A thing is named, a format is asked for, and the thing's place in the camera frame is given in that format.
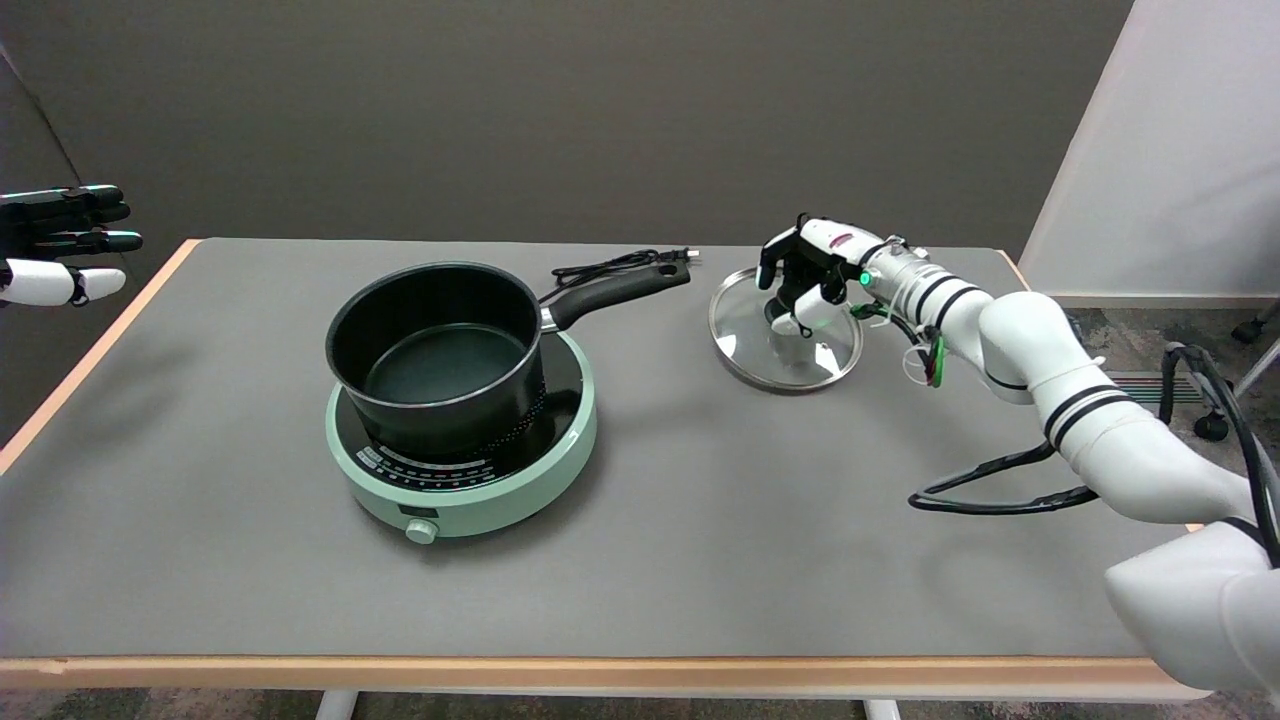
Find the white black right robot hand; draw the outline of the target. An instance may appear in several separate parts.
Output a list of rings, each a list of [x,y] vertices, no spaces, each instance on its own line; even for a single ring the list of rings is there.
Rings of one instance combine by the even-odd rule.
[[[888,322],[886,299],[874,295],[870,301],[850,307],[849,287],[858,283],[867,293],[872,292],[873,259],[891,242],[892,238],[881,238],[855,225],[801,214],[794,228],[762,247],[755,269],[760,291],[778,286],[765,304],[772,333],[810,338],[841,316],[855,320],[881,316]]]

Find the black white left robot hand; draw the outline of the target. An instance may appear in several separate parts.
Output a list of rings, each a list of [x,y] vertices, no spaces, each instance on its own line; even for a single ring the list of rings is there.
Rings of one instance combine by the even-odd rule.
[[[140,233],[110,227],[129,215],[125,195],[115,184],[4,193],[3,306],[82,307],[119,292],[127,281],[124,270],[73,266],[64,260],[142,249]]]

